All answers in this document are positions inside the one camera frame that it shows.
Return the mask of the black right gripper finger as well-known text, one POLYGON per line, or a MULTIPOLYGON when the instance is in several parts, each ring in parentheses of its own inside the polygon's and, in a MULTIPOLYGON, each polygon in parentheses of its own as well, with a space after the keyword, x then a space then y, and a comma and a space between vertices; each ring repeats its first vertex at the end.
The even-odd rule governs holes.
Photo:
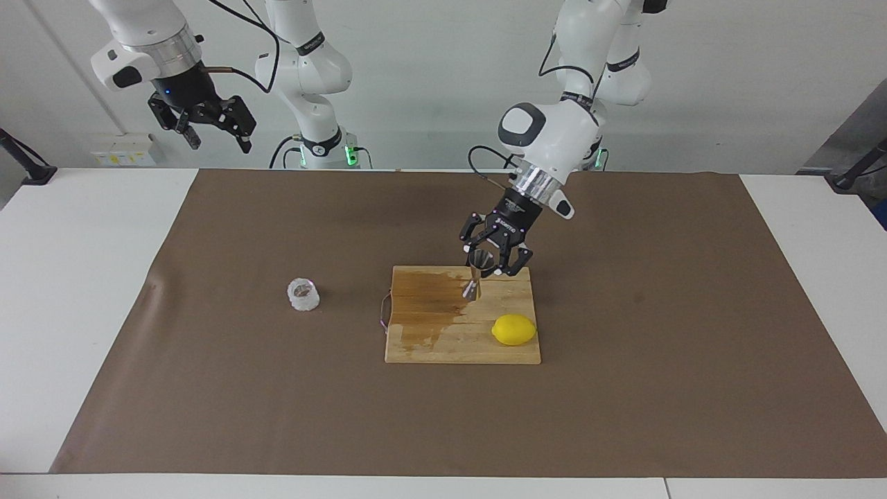
POLYGON ((252 134, 256 129, 256 118, 251 114, 246 101, 240 96, 232 96, 219 102, 218 128, 233 136, 243 154, 252 149, 252 134))
POLYGON ((181 112, 180 116, 177 118, 174 132, 186 140, 186 144, 191 150, 197 150, 202 145, 202 140, 199 135, 197 135, 194 127, 191 126, 190 114, 187 111, 181 112))

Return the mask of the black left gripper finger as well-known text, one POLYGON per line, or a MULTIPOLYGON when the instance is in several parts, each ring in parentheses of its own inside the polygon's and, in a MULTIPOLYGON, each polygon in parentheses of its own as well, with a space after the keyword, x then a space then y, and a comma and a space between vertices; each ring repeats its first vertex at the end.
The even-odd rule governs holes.
POLYGON ((516 276, 526 266, 534 253, 523 240, 504 240, 498 246, 498 264, 493 273, 496 275, 516 276))
POLYGON ((471 264, 472 253, 486 239, 486 216, 482 213, 470 215, 460 230, 459 239, 463 243, 463 251, 466 254, 464 265, 468 268, 471 264))

